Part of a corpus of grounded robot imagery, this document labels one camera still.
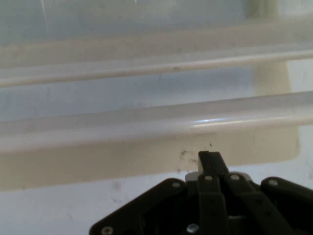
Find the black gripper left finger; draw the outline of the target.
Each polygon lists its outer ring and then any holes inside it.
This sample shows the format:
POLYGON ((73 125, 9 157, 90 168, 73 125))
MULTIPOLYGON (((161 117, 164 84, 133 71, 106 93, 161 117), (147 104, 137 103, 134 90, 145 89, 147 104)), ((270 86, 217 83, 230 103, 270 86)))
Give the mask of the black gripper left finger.
POLYGON ((201 170, 162 181, 96 222, 91 235, 229 235, 219 152, 199 152, 201 170))

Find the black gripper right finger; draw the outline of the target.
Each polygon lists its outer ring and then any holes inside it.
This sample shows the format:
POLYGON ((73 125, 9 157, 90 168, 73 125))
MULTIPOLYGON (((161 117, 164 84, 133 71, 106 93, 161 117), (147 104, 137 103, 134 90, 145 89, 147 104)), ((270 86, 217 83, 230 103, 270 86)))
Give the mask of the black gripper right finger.
POLYGON ((256 184, 213 152, 213 234, 311 235, 313 191, 279 177, 256 184))

